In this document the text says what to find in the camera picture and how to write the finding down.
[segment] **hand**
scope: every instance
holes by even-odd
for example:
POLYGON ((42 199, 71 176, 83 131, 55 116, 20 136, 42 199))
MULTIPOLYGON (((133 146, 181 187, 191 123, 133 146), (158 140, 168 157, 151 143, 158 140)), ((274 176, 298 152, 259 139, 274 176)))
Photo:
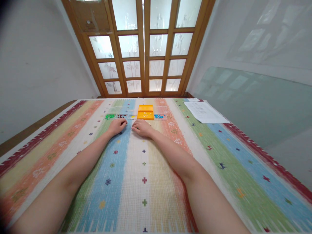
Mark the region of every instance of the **hand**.
POLYGON ((116 134, 120 133, 126 127, 127 123, 128 122, 124 118, 114 119, 110 123, 107 133, 109 133, 113 137, 116 134))
POLYGON ((153 131, 155 131, 152 126, 143 119, 137 119, 131 128, 140 136, 151 137, 153 131))

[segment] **white wall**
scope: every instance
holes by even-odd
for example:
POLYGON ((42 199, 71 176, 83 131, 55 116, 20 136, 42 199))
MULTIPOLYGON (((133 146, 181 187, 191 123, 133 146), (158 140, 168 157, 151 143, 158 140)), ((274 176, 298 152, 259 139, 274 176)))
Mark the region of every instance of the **white wall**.
POLYGON ((312 191, 312 128, 265 150, 312 191))
POLYGON ((217 0, 187 91, 209 67, 312 85, 310 0, 217 0))
POLYGON ((14 1, 7 11, 0 30, 0 144, 71 100, 99 95, 55 0, 14 1))

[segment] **wooden door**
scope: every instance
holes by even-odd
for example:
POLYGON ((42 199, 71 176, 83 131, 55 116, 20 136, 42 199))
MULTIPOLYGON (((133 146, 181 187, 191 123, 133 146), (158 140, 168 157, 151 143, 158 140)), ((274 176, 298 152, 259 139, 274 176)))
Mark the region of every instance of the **wooden door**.
POLYGON ((184 94, 198 53, 196 44, 201 44, 213 4, 208 0, 144 1, 147 96, 184 94))
POLYGON ((214 0, 62 2, 103 97, 185 92, 214 0))

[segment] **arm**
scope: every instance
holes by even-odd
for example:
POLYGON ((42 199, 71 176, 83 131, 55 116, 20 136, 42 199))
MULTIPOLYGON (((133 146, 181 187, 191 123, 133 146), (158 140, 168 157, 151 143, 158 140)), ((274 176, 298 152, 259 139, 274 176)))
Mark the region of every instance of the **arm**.
POLYGON ((250 233, 211 176, 191 155, 144 120, 135 121, 132 130, 153 139, 183 180, 200 233, 250 233))
POLYGON ((43 189, 14 223, 12 233, 57 233, 83 181, 93 169, 108 141, 127 125, 113 120, 104 134, 74 157, 43 189))

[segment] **red stripe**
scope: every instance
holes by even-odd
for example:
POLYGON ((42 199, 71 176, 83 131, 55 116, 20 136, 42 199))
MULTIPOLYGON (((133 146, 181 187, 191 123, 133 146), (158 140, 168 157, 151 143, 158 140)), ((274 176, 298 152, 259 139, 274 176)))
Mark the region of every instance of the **red stripe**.
POLYGON ((65 114, 59 117, 45 130, 35 136, 26 145, 16 151, 11 157, 0 164, 0 177, 2 177, 8 170, 16 165, 23 157, 25 157, 33 148, 35 148, 40 142, 42 142, 53 130, 62 124, 71 114, 78 110, 86 101, 80 101, 72 108, 70 108, 65 114))
POLYGON ((223 124, 230 130, 237 138, 244 142, 250 150, 259 156, 277 175, 286 180, 295 190, 297 190, 310 204, 312 204, 312 192, 304 186, 298 179, 296 179, 290 172, 281 166, 273 157, 265 152, 252 139, 244 134, 238 127, 232 123, 223 124))

